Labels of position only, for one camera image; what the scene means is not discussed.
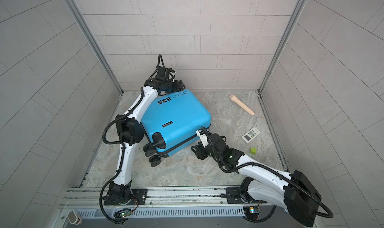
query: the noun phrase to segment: wall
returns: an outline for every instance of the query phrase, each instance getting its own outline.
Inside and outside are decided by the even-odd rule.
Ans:
[[[41,227],[119,93],[63,0],[0,0],[0,226]]]
[[[190,89],[255,90],[297,0],[74,0],[124,90],[164,57]]]
[[[335,213],[384,225],[384,0],[307,0],[262,91],[292,170]]]

